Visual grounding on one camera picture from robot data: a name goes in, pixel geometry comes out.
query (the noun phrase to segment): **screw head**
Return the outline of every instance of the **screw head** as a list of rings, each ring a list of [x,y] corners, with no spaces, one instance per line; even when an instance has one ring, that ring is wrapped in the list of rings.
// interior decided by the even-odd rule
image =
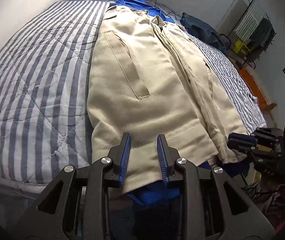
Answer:
[[[111,158],[109,158],[109,157],[103,157],[103,158],[101,159],[101,162],[102,162],[103,164],[110,163],[110,162],[111,162]]]
[[[65,172],[72,172],[74,170],[73,166],[67,165],[64,169]]]
[[[214,167],[214,172],[218,173],[218,174],[222,174],[223,173],[223,169],[221,167]]]
[[[179,164],[186,164],[186,163],[187,163],[187,160],[186,160],[185,158],[178,158],[178,159],[177,159],[177,162],[178,162]]]

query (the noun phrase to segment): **striped quilt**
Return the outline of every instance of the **striped quilt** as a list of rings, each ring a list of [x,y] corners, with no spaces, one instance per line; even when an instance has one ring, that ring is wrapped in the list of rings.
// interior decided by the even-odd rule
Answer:
[[[0,51],[1,185],[38,192],[65,165],[91,163],[88,76],[109,1],[56,2],[23,26]],[[171,11],[158,7],[165,13]],[[191,39],[220,78],[248,132],[264,125],[256,98],[228,59]]]

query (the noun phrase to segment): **blue cloth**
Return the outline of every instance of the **blue cloth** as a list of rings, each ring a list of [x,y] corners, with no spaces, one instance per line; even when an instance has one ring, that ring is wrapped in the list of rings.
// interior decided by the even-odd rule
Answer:
[[[208,162],[198,167],[211,169]],[[167,188],[163,181],[157,181],[144,187],[133,190],[128,196],[134,200],[135,210],[144,210],[152,207],[155,203],[166,202],[180,194],[179,188]]]
[[[111,3],[110,7],[114,6],[114,5],[125,5],[127,7],[134,8],[137,10],[148,10],[148,14],[150,16],[159,15],[163,21],[175,23],[171,17],[165,16],[161,10],[159,10],[153,6],[148,5],[143,0],[118,0],[115,3]]]
[[[241,173],[244,174],[244,176],[246,177],[248,172],[249,172],[249,168],[250,168],[250,163],[252,162],[252,158],[251,157],[247,157],[245,160],[242,160],[241,162],[238,163],[226,163],[223,164],[219,159],[217,160],[217,165],[222,167],[224,171],[226,171],[226,173],[231,177],[235,177]]]
[[[185,27],[186,31],[222,53],[226,53],[227,47],[225,42],[221,39],[220,35],[206,22],[203,22],[193,16],[183,13],[180,23]]]

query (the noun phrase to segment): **seam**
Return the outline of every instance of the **seam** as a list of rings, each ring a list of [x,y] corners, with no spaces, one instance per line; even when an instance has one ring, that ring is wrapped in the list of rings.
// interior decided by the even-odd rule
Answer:
[[[191,127],[186,128],[185,130],[182,130],[182,131],[180,131],[180,132],[177,132],[177,133],[175,133],[175,134],[173,134],[173,135],[171,135],[171,136],[169,136],[169,137],[166,137],[166,140],[168,140],[168,139],[170,139],[170,138],[172,138],[172,137],[174,137],[174,136],[176,136],[176,135],[178,135],[178,134],[180,134],[180,133],[182,133],[182,132],[185,132],[185,131],[187,131],[187,130],[189,130],[189,129],[191,129],[191,128],[193,128],[193,127],[199,125],[199,124],[200,124],[200,123],[197,123],[197,124],[195,124],[195,125],[193,125],[193,126],[191,126]],[[148,143],[148,144],[146,144],[146,145],[144,145],[144,146],[140,146],[140,147],[137,147],[137,148],[132,148],[132,149],[142,149],[142,148],[148,147],[149,145],[152,145],[152,144],[155,144],[155,143],[157,143],[157,141]],[[101,152],[101,151],[109,151],[109,150],[107,150],[107,149],[105,149],[105,150],[97,150],[97,151],[94,151],[94,152],[92,152],[92,153],[94,154],[94,153],[96,153],[96,152]]]
[[[204,60],[205,66],[207,67],[208,79],[209,79],[209,91],[211,93],[211,100],[214,101],[214,85],[213,85],[213,73],[207,62]]]
[[[130,82],[129,82],[129,80],[128,80],[128,77],[127,77],[127,75],[126,75],[126,73],[125,73],[123,67],[121,66],[120,61],[118,60],[118,58],[117,58],[117,56],[116,56],[115,51],[113,50],[112,46],[110,45],[110,43],[109,43],[109,41],[108,41],[108,39],[107,39],[107,37],[106,37],[106,35],[105,35],[105,33],[108,33],[108,32],[104,32],[103,35],[104,35],[106,41],[108,42],[109,47],[110,47],[110,49],[112,50],[112,53],[114,54],[116,60],[118,61],[119,66],[121,67],[121,70],[122,70],[122,72],[124,73],[124,76],[126,77],[127,82],[128,82],[128,84],[129,84],[129,86],[130,86],[130,89],[131,89],[132,92],[134,93],[135,97],[136,97],[137,99],[145,98],[145,97],[150,97],[151,94],[150,94],[150,92],[149,92],[149,90],[148,90],[148,88],[147,88],[146,86],[145,86],[145,87],[146,87],[146,89],[147,89],[149,95],[147,95],[147,96],[139,96],[139,95],[137,95],[137,94],[135,93],[134,89],[132,88],[132,86],[131,86],[131,84],[130,84]],[[138,74],[137,68],[136,68],[136,66],[135,66],[135,63],[134,63],[133,61],[132,61],[132,63],[133,63],[133,65],[134,65],[135,69],[136,69],[136,72],[137,72],[137,75],[138,75],[139,79],[141,80],[141,78],[140,78],[140,76],[139,76],[139,74]]]

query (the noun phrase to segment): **blue gripper pad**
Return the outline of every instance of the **blue gripper pad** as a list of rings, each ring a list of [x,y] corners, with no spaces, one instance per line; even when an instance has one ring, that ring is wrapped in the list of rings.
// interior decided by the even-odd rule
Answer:
[[[161,143],[161,138],[159,135],[157,137],[157,153],[158,153],[159,165],[161,167],[161,177],[165,185],[167,185],[169,182],[168,163],[166,160],[165,151],[164,151],[163,145]]]
[[[119,172],[118,182],[120,183],[121,187],[124,185],[124,179],[126,178],[130,147],[131,147],[131,137],[129,134],[127,137],[125,146],[124,146],[124,152],[122,154],[120,165],[119,165],[120,172]]]
[[[246,134],[240,134],[240,133],[234,133],[233,132],[233,133],[229,134],[229,136],[228,136],[228,140],[230,140],[230,139],[236,139],[236,140],[240,140],[243,142],[248,142],[248,143],[251,143],[253,145],[257,144],[255,137],[249,136]]]

